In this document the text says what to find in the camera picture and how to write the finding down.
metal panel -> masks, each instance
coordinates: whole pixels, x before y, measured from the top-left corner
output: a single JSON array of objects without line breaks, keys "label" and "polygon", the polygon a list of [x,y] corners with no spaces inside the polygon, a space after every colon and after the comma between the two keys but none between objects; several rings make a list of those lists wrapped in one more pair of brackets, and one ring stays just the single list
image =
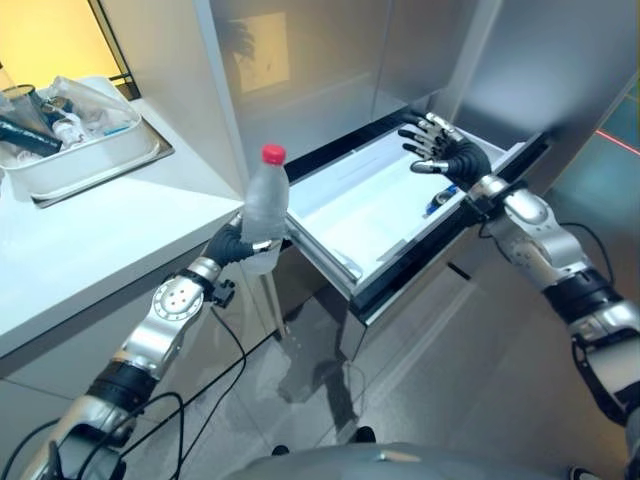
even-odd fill
[{"label": "metal panel", "polygon": [[211,0],[249,165],[370,122],[389,0]]},{"label": "metal panel", "polygon": [[634,0],[505,0],[456,123],[505,146],[551,131],[547,187],[636,71]]},{"label": "metal panel", "polygon": [[372,120],[447,85],[477,0],[395,0]]}]

floor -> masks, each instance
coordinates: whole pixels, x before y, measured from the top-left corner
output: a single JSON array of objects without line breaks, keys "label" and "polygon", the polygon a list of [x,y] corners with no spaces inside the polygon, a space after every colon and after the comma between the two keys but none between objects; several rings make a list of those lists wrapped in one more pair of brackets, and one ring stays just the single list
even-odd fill
[{"label": "floor", "polygon": [[[636,88],[547,200],[559,219],[601,235],[617,288],[640,300],[637,112]],[[576,234],[601,266],[595,245]],[[292,311],[290,334],[249,355],[183,478],[222,478],[281,443],[343,443],[357,425],[372,426],[381,442],[473,452],[559,479],[569,464],[620,478],[623,432],[576,373],[562,322],[493,248],[477,248],[487,258],[470,281],[445,270],[352,363],[336,355],[344,305],[335,290],[327,286]],[[187,444],[238,370],[189,406]],[[171,421],[131,454],[127,478],[169,478],[176,447]]]}]

robotic hand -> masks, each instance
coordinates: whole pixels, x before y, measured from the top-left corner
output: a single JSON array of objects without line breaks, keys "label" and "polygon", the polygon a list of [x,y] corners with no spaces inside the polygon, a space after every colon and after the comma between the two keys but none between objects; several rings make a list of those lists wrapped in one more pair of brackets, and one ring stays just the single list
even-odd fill
[{"label": "robotic hand", "polygon": [[23,480],[79,478],[117,480],[125,464],[114,448],[122,447],[135,428],[135,417],[180,351],[184,334],[206,301],[226,307],[234,294],[228,280],[218,282],[222,269],[273,247],[265,241],[240,241],[241,216],[224,225],[187,268],[160,285],[147,316],[87,393],[77,398],[33,457]]},{"label": "robotic hand", "polygon": [[626,427],[627,478],[640,478],[640,311],[593,267],[549,205],[491,174],[487,155],[433,113],[408,116],[417,131],[399,135],[422,157],[411,170],[441,173],[467,193],[462,202],[505,258],[542,292],[566,322],[575,364],[604,414]]}]

cabinet door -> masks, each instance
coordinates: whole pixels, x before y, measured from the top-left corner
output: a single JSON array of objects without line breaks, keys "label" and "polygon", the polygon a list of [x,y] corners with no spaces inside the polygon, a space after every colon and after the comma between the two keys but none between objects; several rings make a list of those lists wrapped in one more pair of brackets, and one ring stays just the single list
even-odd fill
[{"label": "cabinet door", "polygon": [[289,159],[370,122],[390,0],[212,0],[247,162]]},{"label": "cabinet door", "polygon": [[446,87],[477,0],[394,0],[373,120]]}]

black cable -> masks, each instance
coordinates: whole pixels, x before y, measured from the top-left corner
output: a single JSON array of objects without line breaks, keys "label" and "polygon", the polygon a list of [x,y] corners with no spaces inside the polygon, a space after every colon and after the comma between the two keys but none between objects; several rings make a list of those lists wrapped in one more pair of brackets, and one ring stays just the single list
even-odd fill
[{"label": "black cable", "polygon": [[[220,398],[218,399],[218,401],[216,402],[216,404],[213,407],[213,410],[211,410],[211,412],[209,413],[209,415],[207,416],[207,419],[205,420],[204,424],[202,425],[202,427],[200,428],[200,431],[198,432],[198,434],[196,435],[196,438],[192,441],[191,445],[189,446],[189,448],[187,449],[187,453],[184,455],[184,457],[182,457],[181,459],[181,465],[184,464],[184,462],[187,459],[187,456],[191,453],[191,451],[193,450],[193,447],[195,446],[195,443],[198,441],[199,437],[202,435],[202,433],[204,432],[204,429],[206,428],[208,422],[211,420],[211,417],[213,417],[213,414],[215,413],[216,409],[218,408],[218,405],[220,404],[220,402],[222,402],[222,400],[224,399],[224,397],[231,391],[231,389],[236,385],[236,383],[238,382],[238,379],[240,378],[240,376],[242,375],[242,373],[244,372],[245,368],[246,368],[246,358],[247,358],[247,354],[244,350],[244,348],[242,348],[242,344],[240,343],[240,340],[238,340],[238,337],[235,335],[235,333],[233,332],[233,330],[231,330],[231,328],[229,327],[229,325],[222,320],[222,318],[220,317],[220,315],[218,315],[218,312],[215,311],[215,309],[213,307],[211,307],[211,312],[213,313],[213,315],[216,317],[216,320],[218,322],[220,322],[220,324],[222,325],[222,327],[229,333],[229,335],[231,335],[231,337],[233,338],[234,342],[236,343],[236,345],[238,346],[238,349],[240,350],[240,352],[242,353],[242,367],[240,368],[240,372],[238,372],[238,375],[236,375],[236,378],[233,380],[233,382],[231,383],[231,385],[222,393],[222,395],[220,396]],[[219,380],[220,377],[218,377],[218,379],[212,381],[207,388],[209,388],[211,385],[213,385],[213,383],[215,383],[215,381]],[[133,450],[135,450],[136,448],[138,448],[144,441],[146,441],[150,436],[152,436],[153,434],[155,434],[158,430],[160,430],[164,425],[166,425],[166,423],[177,413],[174,412],[171,415],[169,415],[163,422],[161,422],[158,426],[154,427],[152,430],[150,430],[149,432],[147,432],[142,438],[140,438],[137,442],[135,442],[133,445],[131,445],[129,448],[127,448],[124,452],[122,452],[122,454],[120,455],[120,458],[125,457],[126,455],[128,455],[129,453],[131,453]]]},{"label": "black cable", "polygon": [[31,430],[31,432],[29,432],[22,440],[20,440],[20,443],[18,444],[18,446],[13,450],[13,453],[11,453],[11,455],[9,456],[9,460],[7,460],[7,463],[5,463],[4,469],[2,470],[2,476],[0,476],[0,480],[7,480],[7,478],[9,477],[9,471],[11,470],[11,465],[13,465],[13,462],[15,462],[16,457],[22,451],[24,446],[27,443],[29,443],[29,441],[33,437],[35,437],[38,433],[40,433],[42,430],[55,425],[56,423],[58,423],[59,420],[60,420],[59,418],[56,418],[55,420],[51,420],[50,422],[40,425],[39,427]]},{"label": "black cable", "polygon": [[105,446],[105,444],[109,441],[109,439],[111,438],[111,436],[120,428],[122,427],[125,423],[127,423],[128,421],[130,421],[131,419],[135,418],[136,416],[138,416],[140,413],[142,413],[142,411],[149,407],[150,405],[158,402],[159,400],[162,400],[163,398],[167,398],[167,397],[172,397],[175,398],[176,401],[178,402],[178,404],[180,405],[180,442],[178,444],[178,461],[176,464],[176,471],[173,474],[172,478],[179,478],[180,477],[180,470],[182,469],[182,448],[183,448],[183,442],[184,442],[184,402],[182,401],[182,397],[176,393],[176,392],[165,392],[165,393],[161,393],[160,395],[157,395],[155,397],[153,397],[152,399],[144,402],[143,404],[139,405],[138,407],[136,407],[134,410],[132,410],[131,412],[129,412],[129,414],[120,422],[118,422],[109,433],[107,433],[104,437],[102,437],[102,439],[96,443],[96,445],[93,447],[93,450],[91,450],[91,452],[89,453],[89,455],[87,455],[87,458],[84,460],[84,462],[82,463],[82,466],[80,467],[80,470],[78,470],[78,475],[76,477],[77,480],[82,480],[82,475],[84,474],[85,470],[87,469],[87,467],[89,466],[89,463],[91,462],[91,459],[95,456],[96,453],[98,453],[98,451],[103,448]]},{"label": "black cable", "polygon": [[487,226],[487,222],[486,220],[484,222],[482,222],[482,225],[480,225],[480,228],[478,229],[478,238],[481,238],[483,240],[487,239],[487,238],[491,238],[491,235],[484,235],[484,229]]},{"label": "black cable", "polygon": [[47,478],[60,478],[64,479],[62,473],[62,461],[60,460],[60,451],[58,450],[58,444],[51,440],[49,442],[49,463],[47,465]]},{"label": "black cable", "polygon": [[609,258],[609,254],[607,253],[607,249],[604,246],[604,243],[602,243],[602,240],[600,240],[600,237],[598,237],[598,235],[596,235],[596,233],[593,230],[591,230],[586,225],[583,225],[582,223],[561,222],[561,223],[559,223],[559,225],[561,225],[563,227],[578,227],[578,228],[582,228],[589,235],[591,235],[591,238],[593,238],[595,240],[595,242],[598,244],[598,247],[600,248],[600,251],[602,252],[602,257],[604,258],[604,263],[606,264],[607,272],[609,273],[609,283],[612,286],[615,285],[616,284],[616,277],[615,277],[615,275],[613,273],[613,267],[611,266],[611,260]]},{"label": "black cable", "polygon": [[240,377],[244,373],[244,370],[245,370],[245,368],[247,366],[247,354],[244,351],[244,348],[242,348],[242,344],[240,343],[240,340],[238,340],[238,337],[236,336],[235,333],[233,333],[233,330],[231,330],[229,325],[227,325],[227,323],[222,319],[222,317],[220,317],[220,315],[218,315],[218,312],[216,312],[213,307],[211,307],[211,312],[216,317],[216,320],[218,320],[218,322],[220,322],[222,327],[229,333],[229,335],[231,335],[231,338],[233,338],[233,341],[238,346],[238,349],[240,350],[240,353],[242,354],[242,366],[240,367],[240,371],[236,375],[236,378],[234,378],[233,382],[231,382],[231,385],[229,385],[227,387],[227,389],[224,392],[222,392],[222,395],[220,395],[220,398],[218,398],[218,401],[216,402],[216,404],[213,406],[213,408],[209,412],[209,415],[207,415],[207,418],[204,421],[204,423],[202,424],[202,426],[200,427],[200,430],[198,431],[198,434],[196,435],[196,437],[191,442],[191,445],[189,445],[189,448],[187,449],[187,452],[184,454],[184,457],[182,457],[182,462],[183,463],[187,459],[187,457],[189,456],[189,454],[191,453],[193,448],[195,447],[195,445],[198,442],[198,440],[200,439],[200,437],[202,436],[205,428],[207,427],[207,425],[209,424],[209,421],[211,420],[211,417],[213,417],[213,414],[218,409],[218,406],[220,405],[222,400],[224,400],[224,398],[227,396],[227,394],[231,391],[231,389],[233,389],[233,387],[236,385],[236,383],[238,383],[238,380],[240,379]]}]

